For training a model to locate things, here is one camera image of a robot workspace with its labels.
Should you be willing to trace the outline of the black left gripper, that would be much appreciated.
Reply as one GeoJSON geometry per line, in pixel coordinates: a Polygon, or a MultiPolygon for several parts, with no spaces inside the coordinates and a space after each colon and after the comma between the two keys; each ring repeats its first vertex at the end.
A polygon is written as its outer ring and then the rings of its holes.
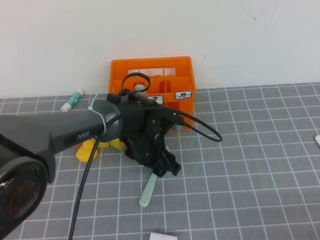
{"type": "Polygon", "coordinates": [[[120,140],[125,143],[125,155],[141,165],[152,165],[152,173],[162,178],[167,171],[177,176],[181,165],[166,147],[165,135],[174,122],[159,110],[147,110],[138,130],[120,140]]]}

